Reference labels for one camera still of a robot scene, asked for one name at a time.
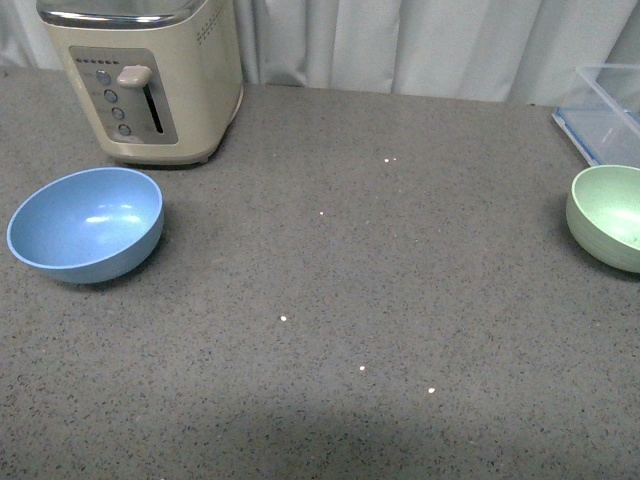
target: white curtain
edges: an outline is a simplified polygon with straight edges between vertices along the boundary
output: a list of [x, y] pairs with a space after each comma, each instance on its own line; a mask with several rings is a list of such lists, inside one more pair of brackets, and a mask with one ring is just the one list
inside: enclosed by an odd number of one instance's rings
[[[637, 0], [234, 0], [245, 80], [557, 105], [577, 65], [640, 63]], [[60, 68], [35, 1], [0, 63]]]

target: toaster button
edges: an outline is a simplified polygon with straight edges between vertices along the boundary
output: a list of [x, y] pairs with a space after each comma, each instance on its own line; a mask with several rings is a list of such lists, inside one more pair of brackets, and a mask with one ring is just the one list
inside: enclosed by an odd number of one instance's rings
[[113, 90], [107, 89], [104, 91], [104, 98], [106, 98], [109, 103], [116, 103], [118, 101], [118, 94]]
[[124, 137], [131, 135], [131, 129], [125, 124], [118, 125], [118, 132]]
[[101, 85], [105, 87], [111, 83], [111, 75], [109, 75], [104, 70], [96, 70], [96, 78], [100, 82]]
[[124, 112], [121, 108], [118, 107], [113, 107], [111, 109], [111, 115], [113, 115], [113, 118], [115, 118], [116, 120], [122, 120], [124, 118]]

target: toaster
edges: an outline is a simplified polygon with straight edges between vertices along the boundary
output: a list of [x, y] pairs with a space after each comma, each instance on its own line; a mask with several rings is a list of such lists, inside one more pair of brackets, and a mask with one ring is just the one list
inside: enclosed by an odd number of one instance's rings
[[205, 162], [242, 101], [232, 0], [37, 0], [102, 149]]

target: plastic container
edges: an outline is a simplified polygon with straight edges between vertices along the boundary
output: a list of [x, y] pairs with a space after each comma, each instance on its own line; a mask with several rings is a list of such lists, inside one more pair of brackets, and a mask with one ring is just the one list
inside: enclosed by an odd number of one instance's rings
[[553, 118], [589, 165], [640, 168], [640, 65], [584, 65], [576, 72]]

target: gray speckled countertop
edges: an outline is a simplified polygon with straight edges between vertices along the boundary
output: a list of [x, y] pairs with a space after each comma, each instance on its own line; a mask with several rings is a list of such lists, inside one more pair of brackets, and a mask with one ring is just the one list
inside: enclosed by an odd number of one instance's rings
[[[61, 72], [0, 69], [0, 111], [5, 229], [113, 164]], [[640, 277], [568, 232], [550, 114], [247, 86], [212, 161], [145, 169], [134, 272], [56, 283], [3, 240], [0, 475], [638, 478]]]

